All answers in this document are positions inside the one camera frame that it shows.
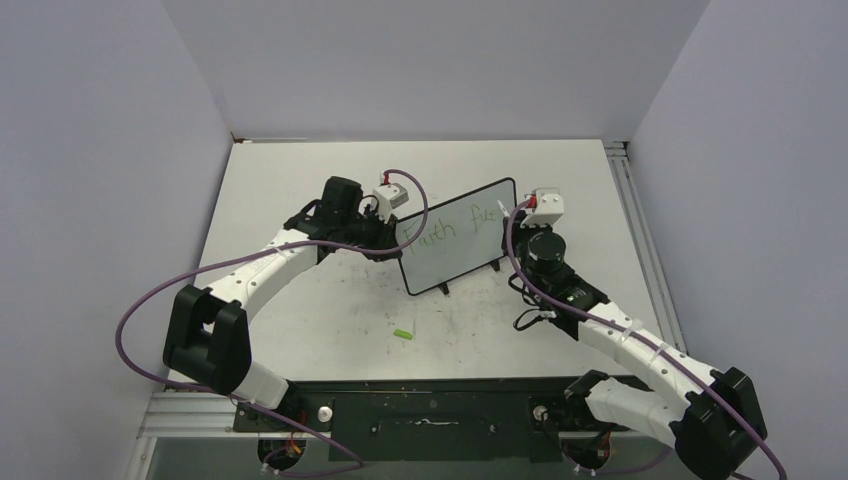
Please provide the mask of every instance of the tabletop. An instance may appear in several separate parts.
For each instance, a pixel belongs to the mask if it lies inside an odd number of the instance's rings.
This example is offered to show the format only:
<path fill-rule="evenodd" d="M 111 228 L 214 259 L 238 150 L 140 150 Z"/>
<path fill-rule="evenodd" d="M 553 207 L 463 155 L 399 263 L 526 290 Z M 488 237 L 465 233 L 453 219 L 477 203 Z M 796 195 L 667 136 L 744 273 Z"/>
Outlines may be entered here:
<path fill-rule="evenodd" d="M 631 316 L 661 335 L 612 172 L 599 140 L 338 142 L 236 144 L 212 217 L 201 265 L 262 248 L 290 216 L 319 198 L 333 175 L 362 184 L 399 168 L 441 203 L 504 177 L 519 201 L 558 187 L 565 214 L 554 230 L 566 261 Z M 410 201 L 403 217 L 422 208 Z M 200 275 L 206 285 L 228 271 Z M 454 379 L 579 376 L 589 369 L 626 374 L 608 357 L 548 323 L 512 328 L 525 310 L 507 286 L 512 273 L 478 269 L 438 289 L 407 294 L 395 261 L 375 263 L 338 252 L 298 276 L 250 325 L 253 358 L 286 378 L 303 380 Z M 393 335 L 414 333 L 412 340 Z M 171 378 L 183 379 L 179 374 Z"/>

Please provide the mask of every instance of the screw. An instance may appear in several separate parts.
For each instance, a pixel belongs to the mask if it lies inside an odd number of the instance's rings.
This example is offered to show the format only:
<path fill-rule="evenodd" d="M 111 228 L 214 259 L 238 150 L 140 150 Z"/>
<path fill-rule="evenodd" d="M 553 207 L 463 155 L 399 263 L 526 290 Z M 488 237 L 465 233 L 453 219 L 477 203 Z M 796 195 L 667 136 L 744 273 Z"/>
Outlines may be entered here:
<path fill-rule="evenodd" d="M 542 421 L 542 415 L 548 413 L 548 409 L 545 408 L 544 405 L 539 405 L 533 409 L 533 418 L 536 419 L 537 422 Z"/>

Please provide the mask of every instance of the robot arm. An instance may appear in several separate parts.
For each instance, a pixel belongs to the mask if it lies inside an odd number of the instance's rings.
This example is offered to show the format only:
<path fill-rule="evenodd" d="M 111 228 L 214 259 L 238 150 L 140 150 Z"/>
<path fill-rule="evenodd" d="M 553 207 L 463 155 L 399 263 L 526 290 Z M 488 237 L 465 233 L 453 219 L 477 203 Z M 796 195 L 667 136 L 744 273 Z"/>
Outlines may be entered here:
<path fill-rule="evenodd" d="M 702 479 L 728 478 L 755 450 L 755 442 L 660 351 L 709 385 L 765 438 L 765 422 L 750 378 L 735 368 L 720 373 L 676 350 L 581 278 L 565 263 L 565 241 L 551 228 L 562 213 L 563 201 L 555 189 L 535 191 L 528 207 L 518 213 L 511 237 L 521 271 L 546 295 L 608 319 L 623 331 L 587 320 L 516 287 L 512 280 L 517 275 L 510 279 L 510 286 L 519 290 L 525 301 L 529 299 L 542 309 L 540 317 L 613 358 L 652 390 L 638 390 L 602 372 L 590 371 L 565 391 L 567 402 L 572 408 L 588 409 L 599 421 L 625 426 L 673 447 L 684 464 Z M 649 348 L 636 337 L 649 340 L 659 349 Z"/>
<path fill-rule="evenodd" d="M 265 249 L 305 240 L 329 240 L 369 249 L 397 246 L 393 215 L 409 196 L 401 185 L 375 188 L 359 212 L 360 185 L 330 178 L 320 200 L 290 218 Z M 188 285 L 177 293 L 165 341 L 165 365 L 215 392 L 245 398 L 270 409 L 288 410 L 293 384 L 252 358 L 248 324 L 296 276 L 321 263 L 332 247 L 301 246 L 241 265 L 205 288 Z M 394 255 L 368 256 L 375 261 Z M 213 325 L 212 332 L 204 325 Z"/>

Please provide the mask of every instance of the whiteboard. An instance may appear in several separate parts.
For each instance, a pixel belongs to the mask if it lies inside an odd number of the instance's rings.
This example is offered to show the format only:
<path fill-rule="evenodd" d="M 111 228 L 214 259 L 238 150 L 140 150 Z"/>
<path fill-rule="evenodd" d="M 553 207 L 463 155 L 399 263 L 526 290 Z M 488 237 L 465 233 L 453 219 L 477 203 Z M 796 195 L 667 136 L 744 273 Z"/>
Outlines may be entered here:
<path fill-rule="evenodd" d="M 515 180 L 504 178 L 430 208 L 424 232 L 403 249 L 406 291 L 418 295 L 503 257 L 503 213 L 515 208 Z M 398 221 L 398 244 L 421 227 L 422 212 Z"/>

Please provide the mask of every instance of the white wall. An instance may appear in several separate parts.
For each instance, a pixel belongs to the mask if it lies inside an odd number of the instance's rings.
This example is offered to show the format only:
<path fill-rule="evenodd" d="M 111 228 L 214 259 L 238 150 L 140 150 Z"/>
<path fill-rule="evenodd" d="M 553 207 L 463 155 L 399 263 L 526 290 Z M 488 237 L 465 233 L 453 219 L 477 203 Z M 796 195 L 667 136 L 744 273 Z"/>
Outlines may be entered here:
<path fill-rule="evenodd" d="M 629 139 L 708 0 L 163 0 L 237 136 Z"/>
<path fill-rule="evenodd" d="M 0 476 L 122 478 L 154 386 L 115 325 L 196 265 L 231 142 L 158 1 L 2 2 L 0 65 Z"/>
<path fill-rule="evenodd" d="M 845 477 L 846 21 L 713 0 L 630 148 L 686 342 L 754 378 L 790 478 Z"/>

